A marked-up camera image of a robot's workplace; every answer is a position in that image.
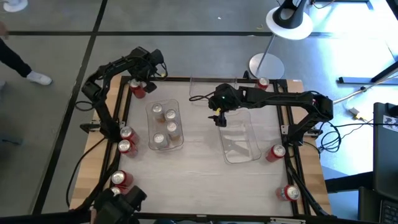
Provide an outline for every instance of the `metal bracket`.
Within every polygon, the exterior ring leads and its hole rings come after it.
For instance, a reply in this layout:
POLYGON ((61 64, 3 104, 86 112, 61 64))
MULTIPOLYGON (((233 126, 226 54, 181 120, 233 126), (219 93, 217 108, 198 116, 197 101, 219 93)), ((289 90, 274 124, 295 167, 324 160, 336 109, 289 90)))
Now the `metal bracket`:
POLYGON ((310 130, 308 130, 306 133, 304 133, 304 136, 310 136, 310 137, 317 138, 322 133, 323 133, 322 130, 317 129, 316 127, 312 127, 310 130))
POLYGON ((281 125, 280 130, 282 131, 282 134, 289 133, 289 125, 281 125))
POLYGON ((121 122, 119 123, 120 129, 124 128, 125 126, 126 126, 126 122, 121 121, 121 122))
POLYGON ((271 223, 305 224, 305 220, 296 220, 296 219, 292 219, 292 218, 271 218, 271 223))
POLYGON ((80 128, 84 130, 87 134, 92 131, 99 131, 100 130, 100 121, 91 120, 88 124, 81 124, 80 128))
MULTIPOLYGON (((282 131, 282 134, 287 135, 289 133, 289 125, 281 125, 280 130, 282 131)), ((318 137, 320 134, 322 134, 322 131, 316 127, 312 127, 311 130, 304 133, 304 136, 318 137)))

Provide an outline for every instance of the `red soda can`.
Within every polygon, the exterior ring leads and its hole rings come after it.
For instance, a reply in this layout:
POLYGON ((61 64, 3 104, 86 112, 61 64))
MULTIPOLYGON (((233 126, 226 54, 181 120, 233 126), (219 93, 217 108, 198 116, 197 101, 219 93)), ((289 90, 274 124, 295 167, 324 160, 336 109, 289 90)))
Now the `red soda can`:
POLYGON ((123 170, 118 170, 114 172, 111 177, 112 183, 117 187, 129 187, 132 184, 133 180, 133 176, 123 170))
POLYGON ((262 90, 266 90, 269 86, 268 78, 259 78, 256 82, 255 88, 260 88, 262 90))
POLYGON ((120 141, 118 144, 118 149, 121 154, 124 154, 128 157, 135 157, 138 153, 137 147, 129 140, 120 141))
POLYGON ((281 145, 274 145, 268 150, 266 154, 266 159, 269 162, 275 162, 278 159, 283 158, 285 156, 285 153, 286 153, 285 147, 281 145))
POLYGON ((138 99, 145 97, 145 90, 141 86, 141 82, 133 79, 130 81, 130 90, 138 99))
POLYGON ((120 129, 120 137, 122 137, 122 139, 131 141, 135 145, 139 142, 138 134, 135 132, 134 129, 130 128, 129 126, 125 126, 120 129))
POLYGON ((118 194, 125 195, 125 194, 129 193, 129 189, 128 188, 121 187, 121 186, 119 186, 119 187, 111 187, 111 190, 113 191, 113 193, 115 195, 118 195, 118 194))
POLYGON ((286 185, 285 187, 279 187, 275 191, 276 197, 282 201, 295 202, 300 197, 300 190, 298 187, 293 185, 286 185))

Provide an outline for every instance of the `white table surface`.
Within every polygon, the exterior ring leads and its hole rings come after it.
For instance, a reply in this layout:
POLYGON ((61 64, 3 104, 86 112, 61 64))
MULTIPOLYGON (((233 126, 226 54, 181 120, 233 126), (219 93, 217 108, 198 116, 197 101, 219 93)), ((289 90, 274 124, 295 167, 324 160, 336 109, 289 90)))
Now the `white table surface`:
MULTIPOLYGON (((212 215, 292 215, 290 202, 275 196, 287 184, 283 160, 227 164, 223 159, 218 128, 207 106, 188 101, 188 82, 157 82, 158 89, 143 99, 132 98, 127 125, 140 135, 138 155, 122 156, 119 168, 133 174, 135 184, 147 195, 141 212, 212 215), (148 147, 145 105, 176 99, 180 107, 185 142, 179 150, 157 152, 148 147)), ((196 85, 194 92, 209 93, 215 84, 196 85)), ((280 144, 275 106, 249 110, 259 149, 264 153, 280 144)))

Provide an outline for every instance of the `lamp base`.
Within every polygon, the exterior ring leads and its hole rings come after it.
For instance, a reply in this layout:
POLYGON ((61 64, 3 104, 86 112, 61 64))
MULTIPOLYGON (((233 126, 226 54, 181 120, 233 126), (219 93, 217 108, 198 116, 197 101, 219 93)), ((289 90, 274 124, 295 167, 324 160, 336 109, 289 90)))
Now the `lamp base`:
POLYGON ((262 61, 259 73, 256 76, 257 69, 259 67, 261 58, 264 54, 259 53, 253 56, 249 62, 250 72, 256 78, 268 78, 268 79, 280 79, 285 73, 285 67, 282 61, 272 54, 266 54, 266 57, 262 61))
POLYGON ((7 12, 18 12, 25 9, 27 6, 27 0, 13 0, 4 3, 3 8, 7 12))

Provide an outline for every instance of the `wooden table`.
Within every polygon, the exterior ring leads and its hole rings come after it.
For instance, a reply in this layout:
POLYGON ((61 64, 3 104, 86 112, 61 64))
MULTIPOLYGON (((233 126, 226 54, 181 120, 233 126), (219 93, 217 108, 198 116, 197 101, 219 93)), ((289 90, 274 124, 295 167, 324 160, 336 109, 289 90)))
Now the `wooden table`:
MULTIPOLYGON (((106 100, 106 104, 109 108, 109 111, 114 111, 116 98, 118 97, 119 86, 121 82, 121 76, 115 76, 111 82, 111 88, 108 93, 108 98, 106 100)), ((303 83, 300 80, 288 80, 288 89, 289 92, 303 92, 303 83)), ((121 107, 119 110, 119 119, 121 120, 124 105, 126 102, 126 96, 128 92, 127 85, 124 88, 124 94, 122 98, 121 107)), ((284 115, 285 124, 287 124, 287 110, 285 107, 282 107, 282 112, 284 115)), ((299 122, 307 112, 302 108, 292 108, 293 119, 297 123, 299 122)), ((93 119, 98 120, 98 115, 95 114, 93 119)), ((103 138, 103 135, 99 132, 93 132, 88 135, 85 151, 88 150, 91 146, 97 143, 99 140, 103 138)), ((315 140, 310 137, 305 137, 306 142, 312 143, 315 145, 315 140)), ((94 149, 91 153, 89 153, 81 162, 80 170, 78 172, 75 189, 72 195, 72 201, 70 204, 70 208, 76 208, 81 203, 83 203, 84 199, 90 194, 90 192, 94 189, 95 185, 98 182, 100 177, 100 170, 103 164, 104 152, 106 148, 106 141, 103 141, 96 149, 94 149)), ((304 179, 307 188, 315 198, 315 200, 322 206, 322 208, 331 214, 331 208, 329 204, 328 194, 326 191, 325 180, 323 178, 322 168, 320 165, 320 160, 318 156, 318 152, 309 145, 304 145, 300 147, 300 156, 302 161, 304 179)), ((302 203, 298 203, 299 213, 303 213, 302 203)))

